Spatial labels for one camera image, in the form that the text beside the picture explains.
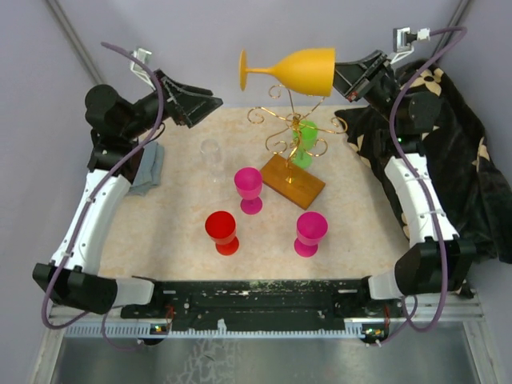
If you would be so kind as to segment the orange plastic wine glass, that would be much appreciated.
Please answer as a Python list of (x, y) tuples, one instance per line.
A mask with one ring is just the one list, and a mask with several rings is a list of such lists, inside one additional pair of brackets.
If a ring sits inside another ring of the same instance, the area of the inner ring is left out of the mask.
[(311, 48), (289, 54), (274, 66), (249, 68), (247, 53), (242, 50), (238, 65), (240, 88), (246, 88), (248, 74), (266, 74), (296, 93), (329, 97), (334, 82), (335, 59), (333, 47)]

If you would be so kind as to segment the green plastic wine glass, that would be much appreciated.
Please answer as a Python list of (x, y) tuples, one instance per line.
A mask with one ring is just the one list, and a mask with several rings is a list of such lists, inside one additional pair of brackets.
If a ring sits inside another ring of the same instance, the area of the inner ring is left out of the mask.
[(313, 162), (310, 152), (317, 141), (318, 127), (312, 121), (302, 120), (299, 128), (302, 134), (302, 140), (293, 158), (293, 164), (305, 170)]

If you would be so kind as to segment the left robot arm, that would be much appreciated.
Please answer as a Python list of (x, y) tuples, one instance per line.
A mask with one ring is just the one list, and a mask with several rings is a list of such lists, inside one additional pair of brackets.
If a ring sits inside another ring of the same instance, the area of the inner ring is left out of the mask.
[(131, 103), (107, 84), (94, 86), (85, 97), (93, 142), (86, 185), (61, 245), (49, 263), (36, 264), (32, 273), (55, 304), (95, 314), (138, 305), (152, 318), (165, 311), (166, 297), (148, 278), (99, 276), (103, 246), (119, 204), (142, 169), (145, 151), (138, 147), (139, 137), (156, 125), (156, 118), (192, 128), (223, 101), (211, 90), (176, 82), (161, 70), (155, 76), (161, 97), (152, 92)]

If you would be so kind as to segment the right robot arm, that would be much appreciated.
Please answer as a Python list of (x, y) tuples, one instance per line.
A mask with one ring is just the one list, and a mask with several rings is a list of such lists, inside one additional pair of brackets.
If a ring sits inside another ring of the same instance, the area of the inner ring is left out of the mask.
[(385, 273), (370, 276), (357, 297), (358, 309), (373, 317), (387, 299), (459, 290), (476, 256), (442, 208), (428, 170), (423, 138), (442, 110), (440, 94), (425, 86), (400, 85), (392, 61), (376, 50), (355, 62), (334, 65), (333, 87), (349, 101), (364, 98), (392, 129), (375, 130), (374, 164), (386, 196), (402, 210), (409, 250)]

